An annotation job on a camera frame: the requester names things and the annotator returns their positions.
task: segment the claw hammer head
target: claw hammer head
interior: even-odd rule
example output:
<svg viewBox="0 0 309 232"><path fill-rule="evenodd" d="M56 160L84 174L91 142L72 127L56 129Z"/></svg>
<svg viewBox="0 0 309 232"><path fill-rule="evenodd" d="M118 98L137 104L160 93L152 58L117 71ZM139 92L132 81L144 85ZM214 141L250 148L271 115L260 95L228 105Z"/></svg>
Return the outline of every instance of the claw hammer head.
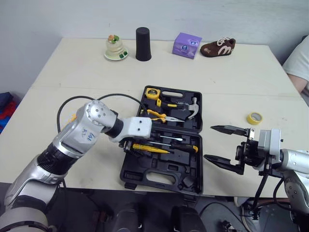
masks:
<svg viewBox="0 0 309 232"><path fill-rule="evenodd" d="M188 117L189 120L191 120L197 113L198 113L198 109L199 106L197 104L197 98L192 98L193 104L189 105L189 110L193 111L193 113Z"/></svg>

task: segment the red fabric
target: red fabric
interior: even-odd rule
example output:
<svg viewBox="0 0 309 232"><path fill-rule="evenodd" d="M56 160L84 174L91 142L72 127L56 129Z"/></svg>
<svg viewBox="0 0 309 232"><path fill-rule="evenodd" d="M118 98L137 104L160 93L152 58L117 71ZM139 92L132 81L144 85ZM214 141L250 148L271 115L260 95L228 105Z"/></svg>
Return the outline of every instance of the red fabric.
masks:
<svg viewBox="0 0 309 232"><path fill-rule="evenodd" d="M2 114L0 114L0 120L5 119L6 117L12 117L14 111L17 108L17 104L14 101L10 101L4 108Z"/></svg>

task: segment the table surface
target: table surface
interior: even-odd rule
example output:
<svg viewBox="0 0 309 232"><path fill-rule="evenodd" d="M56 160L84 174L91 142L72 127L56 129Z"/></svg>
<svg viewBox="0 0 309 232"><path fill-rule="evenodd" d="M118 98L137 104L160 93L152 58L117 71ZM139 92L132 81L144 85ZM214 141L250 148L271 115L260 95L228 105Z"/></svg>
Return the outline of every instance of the table surface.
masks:
<svg viewBox="0 0 309 232"><path fill-rule="evenodd" d="M211 125L251 127L248 113L260 112L260 129L280 128L283 148L309 149L309 109L295 91L287 75L264 45L237 44L233 54L194 60L171 54L172 42L151 41L153 58L134 58L135 41L124 41L129 57L120 62L103 56L105 41L62 39L8 125L0 135L0 182L13 182L31 159L41 153L56 136L56 113L63 101L76 95L94 98L121 92L138 99L146 85L200 91L203 94L203 154L229 158L235 164L236 146L245 137L226 135L209 129ZM62 126L85 100L67 104ZM104 100L121 117L134 116L138 105L130 99ZM119 174L124 153L118 144L102 135L95 146L76 162L66 177L68 187L124 189ZM247 166L244 175L216 167L205 159L205 195L254 196L261 177ZM278 179L269 178L262 192L271 197ZM138 186L137 190L161 191ZM279 197L286 197L283 188Z"/></svg>

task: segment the yellow pliers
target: yellow pliers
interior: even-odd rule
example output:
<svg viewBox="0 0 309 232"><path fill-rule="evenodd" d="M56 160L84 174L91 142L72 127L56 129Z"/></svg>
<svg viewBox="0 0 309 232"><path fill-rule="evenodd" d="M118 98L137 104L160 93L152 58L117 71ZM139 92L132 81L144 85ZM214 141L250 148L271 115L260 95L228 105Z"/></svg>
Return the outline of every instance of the yellow pliers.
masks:
<svg viewBox="0 0 309 232"><path fill-rule="evenodd" d="M184 122L184 120L180 120L180 119L175 118L175 117L169 117L169 116L166 116L166 114L160 114L160 113L158 113L158 112L156 112L156 111L153 111L153 110L147 110L147 113L157 116L157 118L152 118L152 119L151 119L151 120L153 120L153 121L161 120L163 123L165 123L166 121L171 121L171 122Z"/></svg>

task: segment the toolbox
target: toolbox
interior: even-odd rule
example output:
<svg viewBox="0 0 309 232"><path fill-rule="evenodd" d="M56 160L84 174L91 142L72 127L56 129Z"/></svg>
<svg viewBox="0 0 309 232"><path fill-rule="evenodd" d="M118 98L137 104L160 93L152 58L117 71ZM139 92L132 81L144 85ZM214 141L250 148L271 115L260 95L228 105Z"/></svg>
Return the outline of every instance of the toolbox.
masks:
<svg viewBox="0 0 309 232"><path fill-rule="evenodd" d="M137 116L153 120L150 139L120 143L126 153L120 178L125 188L137 185L190 195L203 192L202 94L146 86Z"/></svg>

